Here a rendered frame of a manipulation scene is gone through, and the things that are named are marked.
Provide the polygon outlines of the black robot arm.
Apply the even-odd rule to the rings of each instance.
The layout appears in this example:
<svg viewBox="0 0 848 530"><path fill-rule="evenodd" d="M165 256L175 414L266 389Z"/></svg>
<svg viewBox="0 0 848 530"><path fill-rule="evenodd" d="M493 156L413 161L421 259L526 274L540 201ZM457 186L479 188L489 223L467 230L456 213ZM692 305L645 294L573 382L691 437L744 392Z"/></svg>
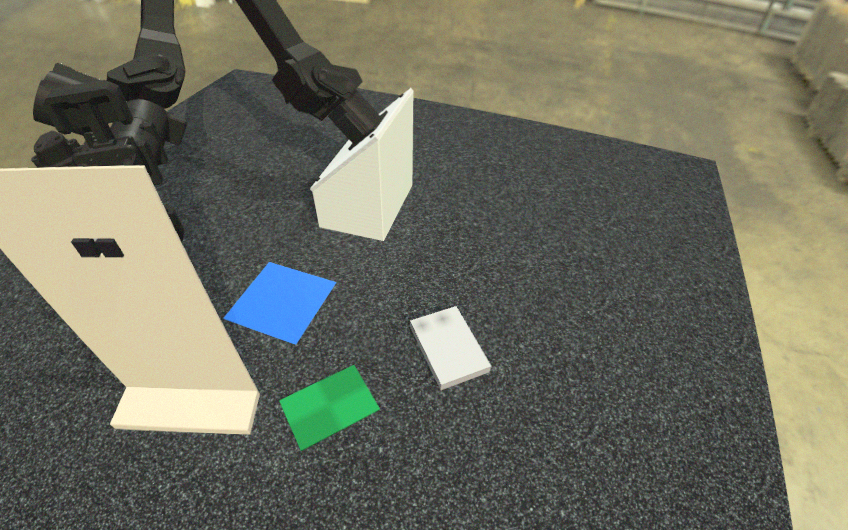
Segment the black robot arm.
<svg viewBox="0 0 848 530"><path fill-rule="evenodd" d="M297 111L324 120L326 116L352 142L349 150L381 124L381 115L359 94L362 78L357 69L333 65L324 53L305 43L276 0L236 0L258 36L272 53L278 72L274 85ZM174 29L174 0L141 0L141 30L133 60L107 72L108 82L119 85L135 118L152 122L163 142L181 145L188 122L165 108L176 103L185 76L181 46ZM43 107L46 97L59 87L99 79L56 63L42 79L36 93L33 117L53 125ZM336 98L339 97L338 99ZM76 167L73 154L88 151L86 141L65 139L54 130L34 145L37 168Z"/></svg>

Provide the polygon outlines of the blue flat square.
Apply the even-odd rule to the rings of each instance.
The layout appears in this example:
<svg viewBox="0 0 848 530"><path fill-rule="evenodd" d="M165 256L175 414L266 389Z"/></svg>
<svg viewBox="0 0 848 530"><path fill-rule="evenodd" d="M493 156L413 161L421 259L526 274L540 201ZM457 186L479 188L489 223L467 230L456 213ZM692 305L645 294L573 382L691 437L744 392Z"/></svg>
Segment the blue flat square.
<svg viewBox="0 0 848 530"><path fill-rule="evenodd" d="M269 262L224 320L296 345L335 283Z"/></svg>

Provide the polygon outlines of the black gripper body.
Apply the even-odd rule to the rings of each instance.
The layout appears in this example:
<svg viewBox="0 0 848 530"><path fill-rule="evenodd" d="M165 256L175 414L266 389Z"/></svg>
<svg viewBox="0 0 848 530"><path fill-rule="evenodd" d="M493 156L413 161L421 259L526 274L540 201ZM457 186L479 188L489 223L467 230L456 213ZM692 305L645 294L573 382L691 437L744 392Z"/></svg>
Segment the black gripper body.
<svg viewBox="0 0 848 530"><path fill-rule="evenodd" d="M119 85L99 80L52 90L43 104L59 133L90 127L83 136L91 150L132 145L155 185L163 184L158 165L168 164L161 133L152 122L135 118ZM110 126L107 123L114 123ZM95 139L96 138L96 139Z"/></svg>

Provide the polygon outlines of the cream flat panel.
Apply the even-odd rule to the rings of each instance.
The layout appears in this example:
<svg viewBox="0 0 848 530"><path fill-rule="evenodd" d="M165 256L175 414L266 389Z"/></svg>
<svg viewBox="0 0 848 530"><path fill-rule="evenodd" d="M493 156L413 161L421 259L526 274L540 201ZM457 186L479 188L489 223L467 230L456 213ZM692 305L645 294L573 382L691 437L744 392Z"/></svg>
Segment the cream flat panel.
<svg viewBox="0 0 848 530"><path fill-rule="evenodd" d="M115 429L251 434L260 392L145 166L0 169L0 249L127 387Z"/></svg>

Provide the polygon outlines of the green flat square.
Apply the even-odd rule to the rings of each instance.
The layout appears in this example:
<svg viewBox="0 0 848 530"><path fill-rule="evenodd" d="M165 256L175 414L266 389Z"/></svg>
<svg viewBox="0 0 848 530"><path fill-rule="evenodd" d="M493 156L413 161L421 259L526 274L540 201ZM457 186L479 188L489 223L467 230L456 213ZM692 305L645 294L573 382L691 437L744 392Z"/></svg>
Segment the green flat square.
<svg viewBox="0 0 848 530"><path fill-rule="evenodd" d="M380 410L355 365L280 403L301 451Z"/></svg>

